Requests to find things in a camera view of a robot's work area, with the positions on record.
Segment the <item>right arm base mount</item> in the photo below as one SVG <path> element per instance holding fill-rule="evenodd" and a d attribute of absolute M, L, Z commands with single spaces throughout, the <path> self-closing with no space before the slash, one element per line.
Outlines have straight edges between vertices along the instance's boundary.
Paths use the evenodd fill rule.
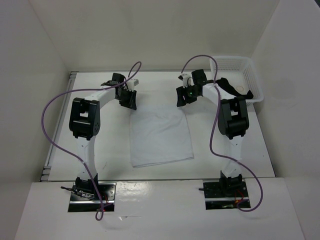
<path fill-rule="evenodd" d="M 241 185 L 223 192 L 223 188 L 218 180 L 204 180 L 198 189 L 204 194 L 206 210 L 226 210 L 250 209 L 251 203 L 247 190 L 246 182 L 243 180 Z"/>

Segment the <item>white skirt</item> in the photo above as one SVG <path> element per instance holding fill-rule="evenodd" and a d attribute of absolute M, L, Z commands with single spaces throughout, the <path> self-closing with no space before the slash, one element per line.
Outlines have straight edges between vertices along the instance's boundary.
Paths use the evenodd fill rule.
<path fill-rule="evenodd" d="M 186 114 L 173 105 L 146 105 L 130 114 L 130 162 L 134 168 L 194 158 Z"/>

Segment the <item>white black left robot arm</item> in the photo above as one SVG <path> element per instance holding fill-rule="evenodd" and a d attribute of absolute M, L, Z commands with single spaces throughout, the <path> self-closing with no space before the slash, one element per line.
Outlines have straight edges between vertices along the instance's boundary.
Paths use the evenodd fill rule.
<path fill-rule="evenodd" d="M 117 100 L 122 107 L 136 110 L 135 87 L 138 79 L 127 80 L 114 73 L 111 80 L 102 83 L 94 93 L 72 101 L 69 129 L 77 144 L 77 157 L 82 167 L 75 179 L 73 191 L 93 200 L 100 193 L 98 173 L 95 166 L 95 140 L 101 128 L 101 109 L 110 101 Z"/>

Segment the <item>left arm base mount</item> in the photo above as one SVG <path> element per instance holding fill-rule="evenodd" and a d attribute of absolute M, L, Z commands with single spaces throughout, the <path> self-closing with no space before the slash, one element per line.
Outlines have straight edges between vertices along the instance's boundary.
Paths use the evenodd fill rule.
<path fill-rule="evenodd" d="M 113 212 L 115 210 L 116 186 L 117 184 L 115 182 L 100 181 L 98 183 L 97 187 L 104 205 L 104 212 Z M 82 190 L 76 190 L 75 184 L 73 184 L 72 187 L 61 186 L 60 188 L 70 193 L 68 204 L 69 213 L 95 212 L 101 207 L 101 201 L 96 193 L 86 193 Z"/>

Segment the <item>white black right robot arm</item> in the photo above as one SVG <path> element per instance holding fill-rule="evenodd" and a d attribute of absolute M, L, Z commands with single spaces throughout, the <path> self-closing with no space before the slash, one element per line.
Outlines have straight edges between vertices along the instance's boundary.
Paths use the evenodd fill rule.
<path fill-rule="evenodd" d="M 243 181 L 239 160 L 242 141 L 249 128 L 246 98 L 252 93 L 240 94 L 224 77 L 208 80 L 202 69 L 193 71 L 191 75 L 182 73 L 178 79 L 182 81 L 182 86 L 176 89 L 178 107 L 194 103 L 198 97 L 205 97 L 217 105 L 218 115 L 214 123 L 225 137 L 225 153 L 217 153 L 216 156 L 228 159 L 220 171 L 217 190 L 223 197 L 231 197 L 241 190 Z"/>

